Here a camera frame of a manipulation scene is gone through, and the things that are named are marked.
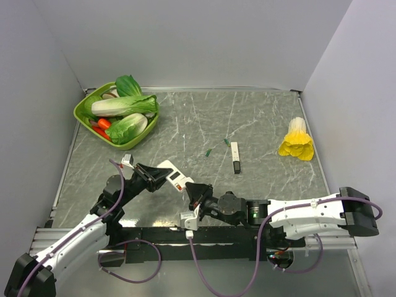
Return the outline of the white red remote control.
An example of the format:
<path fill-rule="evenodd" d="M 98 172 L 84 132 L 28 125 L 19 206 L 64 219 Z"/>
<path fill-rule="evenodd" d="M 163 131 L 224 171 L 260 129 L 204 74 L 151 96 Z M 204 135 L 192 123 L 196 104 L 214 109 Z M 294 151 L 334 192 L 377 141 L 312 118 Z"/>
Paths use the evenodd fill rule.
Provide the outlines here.
<path fill-rule="evenodd" d="M 185 176 L 181 170 L 179 170 L 172 162 L 169 160 L 165 160 L 157 165 L 159 168 L 171 168 L 173 172 L 166 177 L 166 180 L 171 183 L 171 185 L 178 191 L 184 192 L 186 190 L 186 183 L 187 182 L 194 182 L 191 177 Z M 182 190 L 180 191 L 176 186 L 180 185 Z"/>

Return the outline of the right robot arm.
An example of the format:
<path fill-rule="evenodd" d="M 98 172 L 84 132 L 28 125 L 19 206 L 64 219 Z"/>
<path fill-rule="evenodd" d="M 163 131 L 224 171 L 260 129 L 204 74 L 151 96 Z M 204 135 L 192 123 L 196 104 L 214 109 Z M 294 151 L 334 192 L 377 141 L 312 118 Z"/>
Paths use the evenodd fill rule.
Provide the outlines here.
<path fill-rule="evenodd" d="M 326 197 L 306 200 L 247 200 L 228 191 L 213 196 L 209 184 L 187 183 L 189 210 L 180 213 L 181 227 L 197 230 L 198 223 L 209 216 L 229 225 L 246 228 L 269 228 L 271 242 L 284 246 L 314 233 L 346 230 L 350 236 L 377 236 L 377 219 L 382 210 L 366 194 L 341 187 Z"/>

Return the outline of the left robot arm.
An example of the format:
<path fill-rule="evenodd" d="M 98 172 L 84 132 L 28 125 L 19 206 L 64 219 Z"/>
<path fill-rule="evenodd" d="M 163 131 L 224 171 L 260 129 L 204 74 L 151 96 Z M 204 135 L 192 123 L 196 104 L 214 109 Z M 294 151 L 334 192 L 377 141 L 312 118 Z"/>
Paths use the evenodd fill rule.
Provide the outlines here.
<path fill-rule="evenodd" d="M 115 165 L 117 175 L 108 178 L 97 203 L 70 232 L 38 254 L 20 256 L 12 269 L 4 290 L 5 296 L 56 295 L 56 283 L 85 257 L 104 248 L 124 246 L 124 230 L 120 219 L 123 206 L 142 191 L 155 192 L 173 173 L 170 167 L 150 167 L 136 164 L 132 176 L 126 179 L 124 166 Z"/>

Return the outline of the white rectangular stick device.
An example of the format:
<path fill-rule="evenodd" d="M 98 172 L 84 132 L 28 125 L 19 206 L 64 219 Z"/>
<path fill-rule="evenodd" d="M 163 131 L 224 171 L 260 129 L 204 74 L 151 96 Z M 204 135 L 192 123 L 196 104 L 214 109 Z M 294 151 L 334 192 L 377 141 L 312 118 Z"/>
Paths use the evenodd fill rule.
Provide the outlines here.
<path fill-rule="evenodd" d="M 237 142 L 231 142 L 231 155 L 233 159 L 233 171 L 234 174 L 240 174 L 241 173 L 241 164 L 240 164 L 240 159 L 239 159 L 239 150 L 238 150 L 238 143 Z"/>

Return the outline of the small green cabbage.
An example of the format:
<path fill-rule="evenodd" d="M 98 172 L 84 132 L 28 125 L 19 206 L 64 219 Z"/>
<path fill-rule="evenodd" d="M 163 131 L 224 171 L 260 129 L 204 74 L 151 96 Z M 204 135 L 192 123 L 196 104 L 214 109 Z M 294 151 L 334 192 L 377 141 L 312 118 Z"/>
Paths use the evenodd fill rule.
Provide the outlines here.
<path fill-rule="evenodd" d="M 114 144 L 123 145 L 143 133 L 147 125 L 148 119 L 144 115 L 134 113 L 114 122 L 105 133 Z"/>

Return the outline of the long orange carrot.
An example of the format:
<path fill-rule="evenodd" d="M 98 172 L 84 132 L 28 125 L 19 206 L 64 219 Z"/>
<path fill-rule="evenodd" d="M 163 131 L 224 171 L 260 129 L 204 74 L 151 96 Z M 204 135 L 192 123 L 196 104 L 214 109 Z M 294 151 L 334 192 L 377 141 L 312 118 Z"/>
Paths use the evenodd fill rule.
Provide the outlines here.
<path fill-rule="evenodd" d="M 108 140 L 108 141 L 111 140 L 110 137 L 106 134 L 106 132 L 105 132 L 103 129 L 101 129 L 100 127 L 93 126 L 92 129 L 93 129 L 98 135 L 100 135 L 101 137 L 103 137 L 104 139 L 106 139 L 106 140 Z"/>

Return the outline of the short orange carrot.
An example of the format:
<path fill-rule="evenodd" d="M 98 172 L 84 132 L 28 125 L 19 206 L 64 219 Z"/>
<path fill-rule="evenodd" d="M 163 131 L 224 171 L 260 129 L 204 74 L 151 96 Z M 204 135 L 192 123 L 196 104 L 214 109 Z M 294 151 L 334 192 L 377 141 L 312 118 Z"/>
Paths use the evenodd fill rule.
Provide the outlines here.
<path fill-rule="evenodd" d="M 99 119 L 97 124 L 98 124 L 98 127 L 100 129 L 103 129 L 104 131 L 111 127 L 111 123 L 107 119 L 104 119 L 104 118 Z"/>

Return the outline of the large napa cabbage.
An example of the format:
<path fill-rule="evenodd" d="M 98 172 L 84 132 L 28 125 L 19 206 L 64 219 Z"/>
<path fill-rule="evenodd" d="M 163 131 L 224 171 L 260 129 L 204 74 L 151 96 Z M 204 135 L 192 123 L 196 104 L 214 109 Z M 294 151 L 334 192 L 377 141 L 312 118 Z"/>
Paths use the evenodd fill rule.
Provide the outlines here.
<path fill-rule="evenodd" d="M 157 97 L 155 95 L 146 95 L 99 100 L 91 105 L 91 112 L 99 117 L 129 116 L 134 113 L 157 113 Z"/>

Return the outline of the bok choy leaf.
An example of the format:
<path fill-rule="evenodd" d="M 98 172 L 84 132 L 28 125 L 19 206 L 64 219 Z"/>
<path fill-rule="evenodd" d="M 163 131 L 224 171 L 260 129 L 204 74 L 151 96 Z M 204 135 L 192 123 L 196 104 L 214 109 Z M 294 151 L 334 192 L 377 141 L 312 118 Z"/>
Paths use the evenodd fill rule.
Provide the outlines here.
<path fill-rule="evenodd" d="M 140 85 L 131 75 L 122 75 L 115 81 L 115 86 L 120 97 L 142 96 Z"/>

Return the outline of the green plastic basket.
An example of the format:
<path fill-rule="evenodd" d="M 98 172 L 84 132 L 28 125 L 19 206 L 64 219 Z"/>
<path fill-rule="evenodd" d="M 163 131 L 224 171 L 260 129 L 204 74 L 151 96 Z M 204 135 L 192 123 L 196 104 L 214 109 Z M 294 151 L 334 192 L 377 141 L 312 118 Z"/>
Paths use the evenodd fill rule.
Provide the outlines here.
<path fill-rule="evenodd" d="M 98 134 L 94 129 L 92 129 L 92 125 L 90 124 L 89 119 L 85 116 L 85 106 L 84 106 L 85 102 L 92 96 L 95 96 L 95 95 L 102 96 L 104 93 L 106 93 L 107 91 L 109 91 L 112 88 L 115 88 L 115 82 L 108 82 L 107 84 L 102 85 L 101 87 L 98 87 L 96 89 L 91 88 L 90 93 L 87 93 L 85 98 L 82 99 L 75 106 L 74 117 L 76 118 L 76 120 L 78 120 L 78 122 L 80 122 L 80 124 L 83 127 L 87 128 L 88 131 L 93 133 L 93 135 L 97 136 L 99 139 L 101 139 L 105 143 L 113 146 L 114 148 L 117 148 L 118 150 L 127 151 L 127 150 L 130 150 L 133 147 L 135 147 L 139 142 L 141 142 L 156 126 L 156 123 L 157 123 L 159 115 L 160 115 L 159 114 L 160 106 L 157 103 L 157 109 L 158 109 L 157 113 L 155 113 L 155 116 L 152 119 L 149 119 L 149 122 L 148 122 L 145 130 L 141 134 L 139 134 L 137 137 L 130 140 L 129 142 L 126 142 L 125 144 L 122 144 L 122 145 L 114 144 L 114 143 L 110 142 L 109 140 L 107 140 L 105 137 L 103 137 L 101 134 Z"/>

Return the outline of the yellow cabbage toy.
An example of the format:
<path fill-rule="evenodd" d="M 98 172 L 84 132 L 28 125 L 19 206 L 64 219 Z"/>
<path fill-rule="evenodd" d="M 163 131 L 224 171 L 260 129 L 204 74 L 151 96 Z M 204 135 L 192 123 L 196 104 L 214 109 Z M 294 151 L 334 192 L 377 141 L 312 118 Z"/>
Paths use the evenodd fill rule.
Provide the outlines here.
<path fill-rule="evenodd" d="M 306 122 L 301 117 L 293 118 L 279 149 L 280 156 L 292 156 L 302 161 L 311 161 L 314 156 L 313 139 Z"/>

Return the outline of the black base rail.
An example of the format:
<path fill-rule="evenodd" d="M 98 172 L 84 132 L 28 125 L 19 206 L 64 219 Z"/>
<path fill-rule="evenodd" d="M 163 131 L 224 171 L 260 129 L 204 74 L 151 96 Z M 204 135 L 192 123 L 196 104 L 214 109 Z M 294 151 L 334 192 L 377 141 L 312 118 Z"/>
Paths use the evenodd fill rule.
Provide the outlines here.
<path fill-rule="evenodd" d="M 282 228 L 202 226 L 194 232 L 193 244 L 200 260 L 256 259 L 260 243 L 260 260 L 267 260 L 270 250 L 303 248 L 303 238 L 285 239 Z M 105 268 L 147 261 L 191 260 L 192 252 L 185 231 L 173 227 L 124 227 L 121 234 L 103 250 L 100 264 Z"/>

